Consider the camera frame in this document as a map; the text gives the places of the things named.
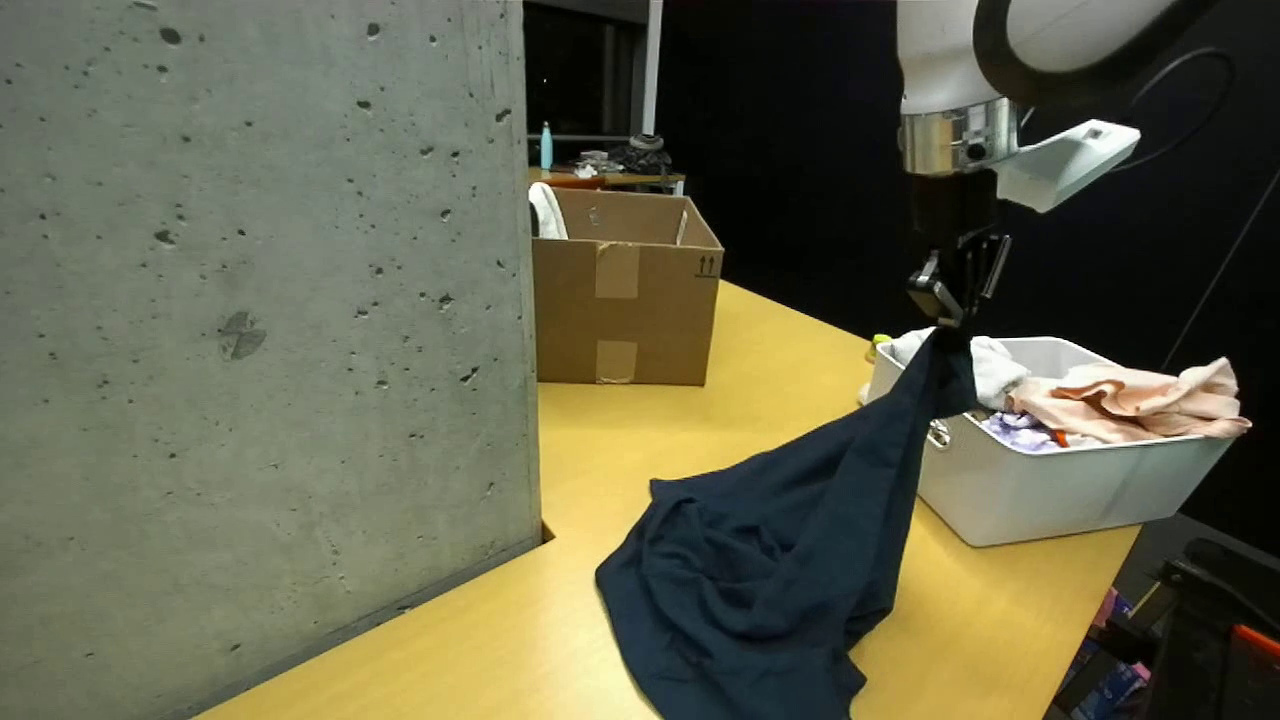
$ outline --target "plastic bin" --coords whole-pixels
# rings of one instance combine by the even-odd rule
[[[1060,336],[1003,336],[1003,345],[1032,377],[1112,366]],[[901,366],[881,347],[869,398],[883,398],[897,377]],[[1179,514],[1227,450],[1230,441],[1144,441],[1020,451],[984,433],[975,416],[952,416],[922,450],[919,497],[967,545],[1119,528]]]

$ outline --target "gray concrete pillar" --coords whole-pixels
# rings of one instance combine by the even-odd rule
[[[0,716],[536,545],[514,0],[0,0]]]

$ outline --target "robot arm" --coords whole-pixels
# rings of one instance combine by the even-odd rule
[[[909,282],[932,319],[961,325],[996,293],[1009,238],[996,199],[1048,212],[1112,174],[1137,128],[1089,119],[1032,147],[1020,110],[1116,91],[1216,0],[901,0],[901,147],[916,242]]]

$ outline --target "yellow table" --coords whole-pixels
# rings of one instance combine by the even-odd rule
[[[722,285],[709,387],[538,387],[551,545],[451,587],[219,707],[213,720],[633,720],[591,572],[688,478],[784,446],[855,404],[869,345]],[[897,614],[853,651],[858,720],[1048,707],[1137,528],[1013,548],[961,545],[916,505]]]

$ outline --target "dark blue cloth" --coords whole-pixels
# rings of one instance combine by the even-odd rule
[[[595,572],[649,706],[665,720],[845,720],[862,686],[846,647],[897,597],[926,421],[972,404],[967,336],[932,334],[875,404],[737,470],[653,479]]]

